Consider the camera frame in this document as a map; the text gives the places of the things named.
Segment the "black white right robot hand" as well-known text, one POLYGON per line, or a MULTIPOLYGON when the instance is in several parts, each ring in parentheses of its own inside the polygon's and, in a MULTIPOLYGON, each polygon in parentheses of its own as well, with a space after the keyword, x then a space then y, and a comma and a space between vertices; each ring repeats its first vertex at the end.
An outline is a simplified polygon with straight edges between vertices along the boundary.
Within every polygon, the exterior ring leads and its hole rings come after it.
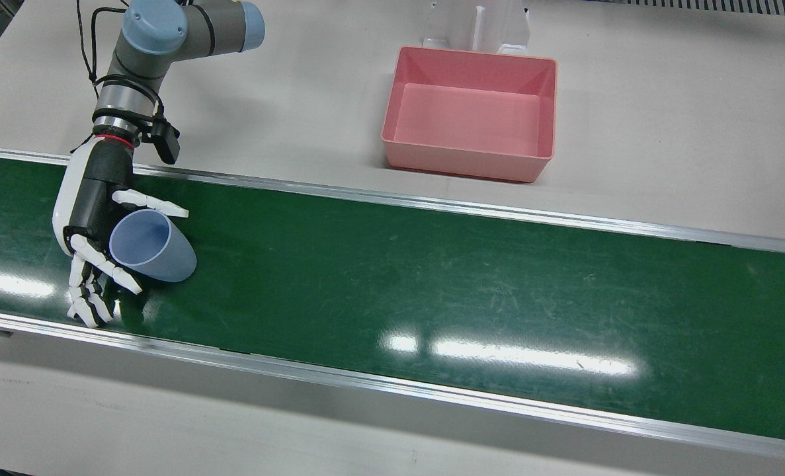
POLYGON ((186 219, 189 211, 135 190, 134 145, 128 139, 99 134, 71 153, 52 214, 54 235, 71 259, 67 316, 96 328, 113 320, 102 299, 100 278, 139 294, 138 281, 109 252, 114 226, 126 214, 154 209, 186 219))

